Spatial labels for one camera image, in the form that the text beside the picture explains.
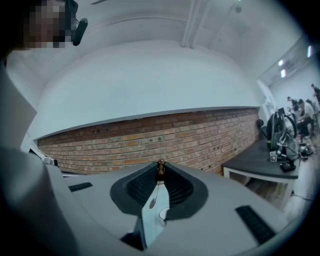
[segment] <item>brick wall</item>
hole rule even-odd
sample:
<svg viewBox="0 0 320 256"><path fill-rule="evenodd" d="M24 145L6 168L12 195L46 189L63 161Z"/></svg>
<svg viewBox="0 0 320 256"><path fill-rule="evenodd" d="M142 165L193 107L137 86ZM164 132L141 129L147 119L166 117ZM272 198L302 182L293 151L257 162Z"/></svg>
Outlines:
<svg viewBox="0 0 320 256"><path fill-rule="evenodd" d="M221 164L258 137L256 109L170 114L80 128L42 138L38 147L62 171L97 173L157 161L222 174Z"/></svg>

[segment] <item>person sitting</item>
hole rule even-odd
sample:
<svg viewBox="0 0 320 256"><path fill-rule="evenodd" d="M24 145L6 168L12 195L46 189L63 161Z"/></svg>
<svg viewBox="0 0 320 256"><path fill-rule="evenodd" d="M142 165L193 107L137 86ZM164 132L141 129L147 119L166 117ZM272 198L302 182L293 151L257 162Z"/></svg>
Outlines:
<svg viewBox="0 0 320 256"><path fill-rule="evenodd" d="M298 101L296 99L292 99L290 96L287 97L287 101L291 102L291 104L292 104L292 110L293 110L295 118L299 119L300 118L300 112L299 112Z"/></svg>
<svg viewBox="0 0 320 256"><path fill-rule="evenodd" d="M317 116L320 112L319 104L317 104L316 102L312 102L310 99L307 99L305 102L309 103L313 107L314 113Z"/></svg>
<svg viewBox="0 0 320 256"><path fill-rule="evenodd" d="M310 133L308 130L308 124L313 125L314 123L314 114L315 111L313 109L313 107L308 103L308 102L304 102L302 99L299 99L298 102L301 110L302 110L302 114L301 117L298 119L298 124L297 124L297 129L300 130L300 134L306 139L309 140L309 144L311 145L311 149L312 151L316 152L314 150L314 145L312 143L312 141L310 140Z"/></svg>

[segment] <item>desk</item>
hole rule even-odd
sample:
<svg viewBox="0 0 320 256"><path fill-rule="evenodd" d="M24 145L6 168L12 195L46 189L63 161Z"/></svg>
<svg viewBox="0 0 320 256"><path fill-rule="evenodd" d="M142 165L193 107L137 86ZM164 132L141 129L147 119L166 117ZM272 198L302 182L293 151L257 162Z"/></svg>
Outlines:
<svg viewBox="0 0 320 256"><path fill-rule="evenodd" d="M300 160L295 160L294 165L296 168L289 172L281 170L281 163L283 161L270 161L267 141L262 139L254 142L246 150L223 163L223 175L226 178L230 178L230 172L232 172L255 179L286 183L287 187L280 206L283 210L291 196L295 180L298 178Z"/></svg>

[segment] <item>white pipe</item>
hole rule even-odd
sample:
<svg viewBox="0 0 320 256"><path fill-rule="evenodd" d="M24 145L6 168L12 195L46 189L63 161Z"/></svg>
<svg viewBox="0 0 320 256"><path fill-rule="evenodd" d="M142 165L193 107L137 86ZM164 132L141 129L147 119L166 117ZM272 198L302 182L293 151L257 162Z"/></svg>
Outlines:
<svg viewBox="0 0 320 256"><path fill-rule="evenodd" d="M183 47L185 47L186 44L188 43L189 37L191 35L191 32L194 29L196 18L197 18L198 12L199 12L199 8L200 8L201 2L202 2L202 0L198 0L198 2L196 3L196 6L195 6L195 9L194 9L194 12L193 12L193 16L192 16L191 21L190 21L191 28L189 29L189 31L188 31L188 33L186 35L186 39L185 39Z"/></svg>
<svg viewBox="0 0 320 256"><path fill-rule="evenodd" d="M184 29L183 39L181 42L181 47L184 47L184 45L186 44L187 34L189 32L190 20L191 20L192 12L194 10L194 6L195 6L195 0L191 0L190 10L189 10L188 18L186 20L186 25L185 25L185 29Z"/></svg>
<svg viewBox="0 0 320 256"><path fill-rule="evenodd" d="M229 17L230 13L233 11L234 7L235 7L235 4L233 4L233 5L231 6L231 8L229 9L228 13L224 16L224 18L223 18L223 20L222 20L222 22L221 22L221 25L220 25L220 27L219 27L219 29L217 30L217 32L215 33L215 35L213 36L213 38L212 38L212 40L211 40L211 42L210 42L210 44L209 44L209 50L212 49L212 46L213 46L213 44L214 44L215 39L216 39L217 36L219 35L222 27L224 26L225 22L227 21L227 18Z"/></svg>
<svg viewBox="0 0 320 256"><path fill-rule="evenodd" d="M95 32L98 29L102 29L107 26L111 26L117 23L122 23L122 22L129 22L129 21L137 21L137 20L168 20L168 21L175 21L175 22L185 22L184 19L178 19L178 18L172 18L172 17L161 17L161 16L138 16L138 17L130 17L130 18L124 18L120 20L115 20L115 21L107 21L103 23L96 24L92 26L91 28L87 29L85 31L85 34L89 34L91 32Z"/></svg>
<svg viewBox="0 0 320 256"><path fill-rule="evenodd" d="M204 8L204 11L203 11L203 14L202 14L202 17L201 17L201 21L199 23L199 26L198 26L196 32L195 32L195 36L194 36L193 41L192 41L191 46L190 46L190 48L192 48L192 49L195 48L195 46L196 46L196 43L197 43L197 41L199 39L199 36L200 36L200 31L201 31L201 29L203 28L203 26L205 24L205 20L206 20L206 18L208 16L208 13L210 11L210 8L211 8L212 4L213 4L213 0L207 0L205 8Z"/></svg>

